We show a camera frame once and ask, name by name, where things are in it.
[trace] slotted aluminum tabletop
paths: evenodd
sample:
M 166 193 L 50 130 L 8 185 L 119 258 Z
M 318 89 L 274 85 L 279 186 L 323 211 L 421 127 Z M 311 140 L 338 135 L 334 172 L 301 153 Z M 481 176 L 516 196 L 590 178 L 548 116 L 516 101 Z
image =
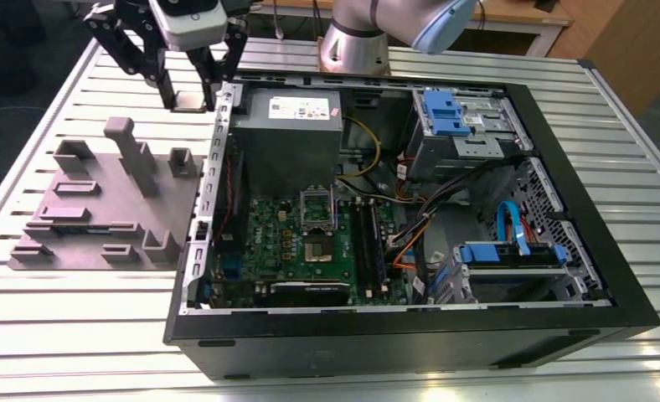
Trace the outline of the slotted aluminum tabletop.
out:
M 198 90 L 179 54 L 178 90 Z M 315 70 L 315 44 L 251 40 L 242 67 Z M 660 311 L 660 154 L 602 78 L 573 61 L 391 49 L 394 75 L 528 85 L 553 132 Z M 23 272 L 11 247 L 38 207 L 64 139 L 111 151 L 107 117 L 136 121 L 152 152 L 209 148 L 213 114 L 162 109 L 155 90 L 126 75 L 92 42 L 0 186 L 0 397 L 80 400 L 338 401 L 660 400 L 660 328 L 604 343 L 537 369 L 398 374 L 213 384 L 162 344 L 172 272 Z

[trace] floor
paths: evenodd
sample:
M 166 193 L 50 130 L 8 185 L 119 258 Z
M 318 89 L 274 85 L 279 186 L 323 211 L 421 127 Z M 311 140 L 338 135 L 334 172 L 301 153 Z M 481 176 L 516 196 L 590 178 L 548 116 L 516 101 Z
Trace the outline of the floor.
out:
M 62 3 L 43 2 L 38 5 L 38 10 L 47 28 L 48 39 L 24 52 L 35 66 L 39 83 L 26 95 L 14 98 L 0 96 L 0 107 L 4 108 L 0 110 L 0 181 L 90 40 L 90 34 L 80 25 L 79 19 L 71 18 Z M 286 31 L 287 39 L 313 38 L 311 19 L 289 18 L 281 21 L 281 26 Z M 257 16 L 251 21 L 251 28 L 254 36 L 267 38 L 274 36 L 269 16 Z M 660 96 L 638 121 L 660 148 Z

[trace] black cable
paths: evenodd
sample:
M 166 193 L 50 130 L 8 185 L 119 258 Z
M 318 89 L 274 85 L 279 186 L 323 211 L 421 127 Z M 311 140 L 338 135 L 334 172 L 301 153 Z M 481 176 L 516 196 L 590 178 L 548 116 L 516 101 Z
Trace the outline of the black cable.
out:
M 393 176 L 395 177 L 397 176 L 397 169 L 395 167 L 393 166 L 393 163 L 391 162 L 395 162 L 393 161 L 393 159 L 395 159 L 394 157 L 389 157 L 389 161 L 385 162 L 385 164 L 387 165 L 387 170 L 393 173 Z
M 294 34 L 297 34 L 299 32 L 299 29 L 303 28 L 303 25 L 306 24 L 306 21 L 307 21 L 307 17 L 303 17 L 303 20 L 301 21 L 298 27 L 293 30 L 293 32 L 290 32 L 286 37 L 290 38 Z
M 263 28 L 266 29 L 275 29 L 273 27 L 273 16 L 267 14 L 253 14 L 255 18 L 258 18 L 258 21 L 263 24 Z M 286 19 L 286 15 L 278 15 L 278 21 L 282 21 Z
M 370 197 L 370 198 L 378 198 L 378 199 L 382 199 L 385 201 L 389 201 L 390 203 L 398 203 L 398 204 L 411 204 L 411 201 L 401 201 L 399 199 L 397 198 L 391 198 L 389 196 L 386 196 L 385 194 L 371 194 L 369 193 L 367 191 L 362 191 L 357 188 L 357 186 L 354 186 L 353 184 L 350 184 L 350 182 L 345 179 L 345 178 L 337 178 L 335 179 L 337 181 L 342 182 L 342 184 L 354 192 L 354 193 L 358 193 L 361 196 L 363 197 Z
M 358 172 L 363 169 L 362 167 L 362 161 L 358 161 L 357 162 L 357 168 L 358 168 Z M 377 183 L 374 182 L 373 178 L 367 175 L 367 174 L 363 174 L 361 176 L 365 181 L 367 182 L 367 184 L 370 185 L 370 187 L 373 188 L 373 190 L 378 193 L 378 194 L 382 194 L 382 190 L 379 189 L 379 186 L 377 185 Z
M 415 253 L 415 274 L 417 277 L 419 278 L 419 281 L 422 281 L 423 283 L 423 293 L 417 292 L 417 299 L 418 299 L 417 304 L 427 304 L 427 300 L 430 296 L 430 272 L 427 269 L 427 261 L 423 255 L 423 234 L 417 238 L 411 250 Z
M 485 4 L 482 0 L 478 0 L 478 6 L 482 9 L 482 15 L 478 20 L 478 30 L 484 31 L 485 30 L 485 25 L 486 25 L 486 10 L 485 10 Z
M 405 236 L 422 228 L 423 224 L 427 220 L 430 220 L 431 215 L 437 212 L 438 205 L 451 198 L 451 196 L 474 180 L 477 180 L 482 174 L 490 172 L 490 170 L 496 168 L 510 166 L 522 161 L 525 158 L 526 156 L 518 155 L 497 161 L 482 162 L 482 164 L 473 168 L 467 173 L 463 173 L 461 176 L 457 176 L 449 182 L 442 184 L 442 186 L 427 198 L 427 201 L 422 204 L 422 207 L 417 212 L 417 221 L 397 234 L 395 240 L 401 240 Z
M 313 22 L 314 22 L 313 31 L 317 32 L 315 40 L 318 40 L 318 36 L 322 36 L 323 34 L 322 17 L 319 16 L 318 0 L 313 0 Z

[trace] metal chassis frame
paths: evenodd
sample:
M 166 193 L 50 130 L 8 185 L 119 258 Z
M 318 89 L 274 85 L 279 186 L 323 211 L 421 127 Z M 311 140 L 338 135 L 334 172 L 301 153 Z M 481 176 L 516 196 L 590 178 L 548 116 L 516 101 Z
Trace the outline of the metal chassis frame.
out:
M 279 73 L 261 71 L 259 74 L 246 72 L 239 80 L 259 80 L 270 77 L 269 82 L 285 82 L 285 85 L 299 87 L 369 87 L 373 89 L 407 89 L 426 86 L 484 85 L 504 88 L 517 111 L 533 145 L 540 152 L 540 159 L 546 166 L 548 175 L 558 193 L 569 193 L 564 198 L 568 207 L 569 220 L 581 233 L 584 245 L 592 250 L 592 260 L 600 267 L 601 278 L 612 291 L 613 307 L 598 309 L 498 309 L 484 311 L 419 311 L 377 314 L 234 314 L 227 316 L 185 315 L 182 308 L 182 289 L 186 280 L 181 267 L 177 273 L 175 290 L 171 299 L 167 327 L 163 340 L 167 344 L 189 344 L 189 341 L 217 341 L 233 338 L 254 338 L 263 333 L 265 337 L 322 337 L 377 335 L 383 333 L 417 332 L 465 332 L 465 331 L 513 331 L 528 328 L 572 329 L 592 333 L 592 341 L 600 339 L 624 339 L 660 326 L 660 318 L 649 303 L 648 297 L 637 282 L 629 264 L 622 257 L 616 242 L 608 231 L 598 210 L 590 201 L 586 189 L 573 170 L 568 156 L 533 100 L 529 89 L 524 85 L 427 80 L 399 79 L 402 84 L 394 84 L 394 78 L 374 78 L 363 76 L 323 76 L 321 73 Z M 601 332 L 597 328 L 613 328 L 614 331 Z M 552 353 L 538 359 L 534 364 L 542 364 L 573 350 Z

